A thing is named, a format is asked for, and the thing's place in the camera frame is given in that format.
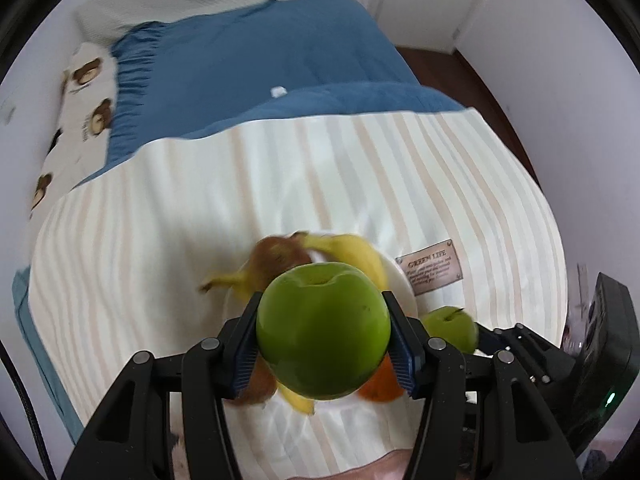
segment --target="small green apple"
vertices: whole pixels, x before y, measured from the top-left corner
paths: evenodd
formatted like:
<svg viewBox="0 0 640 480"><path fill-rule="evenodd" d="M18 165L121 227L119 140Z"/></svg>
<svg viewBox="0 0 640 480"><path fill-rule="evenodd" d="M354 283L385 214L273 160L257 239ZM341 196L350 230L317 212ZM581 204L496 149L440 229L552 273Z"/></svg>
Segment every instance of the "small green apple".
<svg viewBox="0 0 640 480"><path fill-rule="evenodd" d="M266 288L258 306L260 353L289 390L328 400L362 386L391 334L376 285L340 262L295 267Z"/></svg>
<svg viewBox="0 0 640 480"><path fill-rule="evenodd" d="M478 346L478 326L462 308L443 306L420 318L431 337L441 337L465 354Z"/></svg>

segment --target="striped bedsheet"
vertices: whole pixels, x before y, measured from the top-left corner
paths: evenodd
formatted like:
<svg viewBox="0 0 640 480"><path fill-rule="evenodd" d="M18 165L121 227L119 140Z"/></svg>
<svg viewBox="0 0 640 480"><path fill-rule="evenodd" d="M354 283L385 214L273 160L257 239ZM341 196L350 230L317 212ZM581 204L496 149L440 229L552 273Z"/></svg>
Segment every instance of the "striped bedsheet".
<svg viewBox="0 0 640 480"><path fill-rule="evenodd" d="M30 280L34 323L86 424L130 356L215 335L224 291L197 293L270 234L355 232L389 257L451 239L463 279L416 298L487 327L522 322L559 344L562 244L536 184L473 109L240 124L161 139L53 207ZM244 478L325 476L414 443L421 403L336 401L314 416L276 394L226 408Z"/></svg>

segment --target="yellow banana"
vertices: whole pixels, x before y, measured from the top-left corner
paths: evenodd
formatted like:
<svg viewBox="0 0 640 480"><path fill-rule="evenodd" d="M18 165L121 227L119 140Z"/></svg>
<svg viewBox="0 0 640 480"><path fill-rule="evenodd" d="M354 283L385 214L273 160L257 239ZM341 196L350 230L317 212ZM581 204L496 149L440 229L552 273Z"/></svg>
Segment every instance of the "yellow banana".
<svg viewBox="0 0 640 480"><path fill-rule="evenodd" d="M388 290L388 279L380 255L363 237L353 234L315 236L296 233L305 249L321 251L337 261L360 269L376 285L378 290Z"/></svg>
<svg viewBox="0 0 640 480"><path fill-rule="evenodd" d="M248 303L254 291L249 283L248 275L244 270L231 274L212 274L204 280L198 290L209 292L215 286L229 286L243 303Z"/></svg>
<svg viewBox="0 0 640 480"><path fill-rule="evenodd" d="M292 392L282 383L278 383L278 389L284 399L297 412L304 413L305 415L313 415L316 412L316 404L313 400L299 396L296 392Z"/></svg>

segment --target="wooden floor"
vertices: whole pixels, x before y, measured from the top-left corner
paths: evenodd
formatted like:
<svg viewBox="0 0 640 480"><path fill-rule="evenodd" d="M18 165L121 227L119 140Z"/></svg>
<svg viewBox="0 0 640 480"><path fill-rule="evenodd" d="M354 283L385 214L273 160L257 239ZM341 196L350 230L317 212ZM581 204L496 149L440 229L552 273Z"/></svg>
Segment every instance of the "wooden floor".
<svg viewBox="0 0 640 480"><path fill-rule="evenodd" d="M505 146L538 182L529 157L511 123L480 76L466 62L462 54L457 51L453 54L442 54L403 47L399 47L398 52L414 71L421 85L440 90L460 104L478 110Z"/></svg>

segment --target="bear print pillowcase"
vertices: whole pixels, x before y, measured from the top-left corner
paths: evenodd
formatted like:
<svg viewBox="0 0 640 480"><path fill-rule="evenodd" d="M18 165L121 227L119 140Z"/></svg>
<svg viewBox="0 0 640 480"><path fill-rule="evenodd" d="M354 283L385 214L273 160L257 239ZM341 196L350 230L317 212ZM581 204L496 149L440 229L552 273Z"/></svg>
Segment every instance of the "bear print pillowcase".
<svg viewBox="0 0 640 480"><path fill-rule="evenodd" d="M83 43L63 73L58 124L34 185L30 254L53 204L104 166L116 105L116 70L106 49Z"/></svg>

